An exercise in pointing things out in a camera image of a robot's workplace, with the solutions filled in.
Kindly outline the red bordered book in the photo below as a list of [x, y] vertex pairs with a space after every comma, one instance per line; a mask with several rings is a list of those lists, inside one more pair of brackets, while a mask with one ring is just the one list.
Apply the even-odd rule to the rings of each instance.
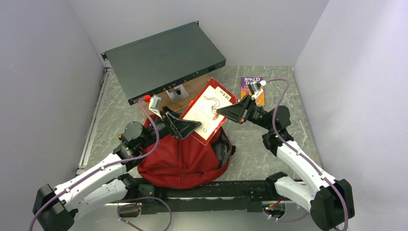
[[217, 109], [237, 102], [238, 98], [233, 93], [214, 78], [210, 78], [182, 113], [181, 119], [201, 122], [191, 135], [201, 144], [206, 145], [226, 120], [225, 116], [217, 113]]

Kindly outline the red student backpack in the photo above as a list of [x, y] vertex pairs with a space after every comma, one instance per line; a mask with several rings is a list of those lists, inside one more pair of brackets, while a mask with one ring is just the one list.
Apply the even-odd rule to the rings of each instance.
[[166, 135], [154, 152], [141, 160], [137, 171], [155, 186], [189, 189], [222, 176], [235, 149], [223, 128], [215, 133], [207, 145], [192, 135], [183, 140]]

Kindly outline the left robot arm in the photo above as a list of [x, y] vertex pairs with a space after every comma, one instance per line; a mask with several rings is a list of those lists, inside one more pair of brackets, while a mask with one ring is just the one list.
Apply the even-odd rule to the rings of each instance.
[[128, 171], [150, 154], [143, 149], [150, 145], [157, 148], [166, 135], [184, 139], [201, 126], [198, 121], [180, 119], [169, 109], [156, 121], [151, 117], [148, 120], [151, 124], [147, 128], [138, 121], [129, 122], [120, 144], [94, 167], [55, 187], [42, 186], [37, 192], [29, 230], [38, 221], [45, 231], [67, 231], [76, 221], [107, 203], [134, 201], [139, 185]]

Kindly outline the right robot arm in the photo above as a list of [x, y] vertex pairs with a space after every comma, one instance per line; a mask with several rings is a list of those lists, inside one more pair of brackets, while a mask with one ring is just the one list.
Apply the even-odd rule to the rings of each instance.
[[349, 220], [355, 215], [351, 184], [327, 173], [300, 148], [287, 131], [291, 121], [286, 106], [277, 104], [267, 112], [246, 95], [236, 104], [218, 108], [217, 113], [239, 124], [250, 121], [267, 129], [262, 135], [265, 148], [303, 181], [299, 183], [283, 172], [269, 176], [265, 186], [269, 199], [282, 196], [297, 203], [322, 231], [337, 231], [339, 225], [344, 231], [348, 229]]

